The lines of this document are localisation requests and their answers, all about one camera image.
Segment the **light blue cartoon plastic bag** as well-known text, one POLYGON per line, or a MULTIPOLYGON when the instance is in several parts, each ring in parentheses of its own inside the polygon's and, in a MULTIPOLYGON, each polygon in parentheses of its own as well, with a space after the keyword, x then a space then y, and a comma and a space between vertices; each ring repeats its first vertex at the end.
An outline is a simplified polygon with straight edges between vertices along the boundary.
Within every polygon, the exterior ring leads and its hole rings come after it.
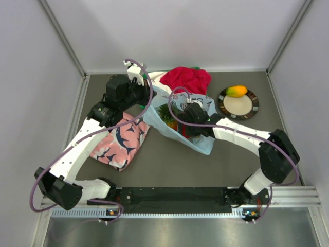
MULTIPOLYGON (((153 85, 153 90, 156 92, 156 95, 153 96, 151 105, 144 113, 143 121, 157 129, 163 136, 181 142, 182 144, 192 148, 197 152, 209 155, 213 148, 213 138, 204 136, 185 138, 176 130, 169 127, 164 122, 164 120, 161 119, 160 107, 162 105, 168 106, 168 97, 171 93, 171 89, 167 86, 156 84, 153 85)), ((187 106, 187 94, 185 92, 177 93, 177 91, 171 97, 171 106, 176 107, 178 110, 182 111, 187 106)), ((209 116, 217 113, 215 103, 212 98, 206 95, 192 93, 189 93, 189 96, 192 100, 197 100, 202 103, 203 109, 208 113, 209 116)))

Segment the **plastic pineapple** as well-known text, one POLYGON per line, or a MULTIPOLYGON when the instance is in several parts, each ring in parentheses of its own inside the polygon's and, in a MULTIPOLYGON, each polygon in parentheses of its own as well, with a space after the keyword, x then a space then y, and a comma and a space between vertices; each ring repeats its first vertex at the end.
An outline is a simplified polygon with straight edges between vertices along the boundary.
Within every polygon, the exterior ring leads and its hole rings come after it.
POLYGON ((159 116, 168 127, 175 131, 177 130, 177 121, 171 115, 167 104, 163 104, 159 107, 159 116))

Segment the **yellow green mango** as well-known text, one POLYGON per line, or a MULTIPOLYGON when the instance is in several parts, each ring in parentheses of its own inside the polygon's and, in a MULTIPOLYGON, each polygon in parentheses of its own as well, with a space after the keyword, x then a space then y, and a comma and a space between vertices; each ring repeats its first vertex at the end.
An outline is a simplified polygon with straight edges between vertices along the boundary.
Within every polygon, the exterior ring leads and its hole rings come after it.
POLYGON ((226 88, 226 95, 229 97, 240 98, 248 92, 247 87, 243 85, 236 85, 226 88))

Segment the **red bell pepper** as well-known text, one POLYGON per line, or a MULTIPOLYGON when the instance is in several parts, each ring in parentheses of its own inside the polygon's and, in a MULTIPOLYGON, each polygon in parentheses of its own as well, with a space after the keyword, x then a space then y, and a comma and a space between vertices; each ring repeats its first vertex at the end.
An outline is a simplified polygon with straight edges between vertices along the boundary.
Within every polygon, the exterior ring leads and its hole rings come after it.
POLYGON ((180 133, 181 133, 181 135, 184 136, 185 138, 188 138, 188 134, 187 134, 187 132, 186 132, 186 126, 185 126, 185 125, 182 125, 182 126, 181 126, 180 133))

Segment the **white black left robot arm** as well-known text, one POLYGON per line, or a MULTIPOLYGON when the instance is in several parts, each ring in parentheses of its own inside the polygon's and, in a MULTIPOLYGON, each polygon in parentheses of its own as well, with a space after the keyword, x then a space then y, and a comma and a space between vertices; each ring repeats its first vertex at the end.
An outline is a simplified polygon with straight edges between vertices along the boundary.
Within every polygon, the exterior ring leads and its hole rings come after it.
POLYGON ((102 99, 92 107, 71 143, 48 167, 37 169, 30 197, 39 188, 64 210, 73 209, 81 201, 100 199, 105 204, 113 203, 117 195, 109 181, 104 178, 76 181, 76 176, 99 142, 138 120, 135 117, 122 122, 123 112, 136 104, 149 108, 155 95, 148 74, 113 75, 102 99))

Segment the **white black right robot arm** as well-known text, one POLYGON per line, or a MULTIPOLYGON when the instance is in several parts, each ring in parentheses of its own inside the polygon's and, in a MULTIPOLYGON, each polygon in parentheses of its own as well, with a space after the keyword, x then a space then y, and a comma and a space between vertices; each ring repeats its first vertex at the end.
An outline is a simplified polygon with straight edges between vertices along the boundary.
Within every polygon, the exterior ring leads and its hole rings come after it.
POLYGON ((259 193, 272 184, 281 184, 297 169, 300 156, 287 134, 276 129, 260 131, 239 125, 220 114, 208 113, 196 102, 188 104, 177 118, 190 136, 212 137, 240 146, 260 159, 260 168, 239 187, 237 202, 253 203, 259 193))

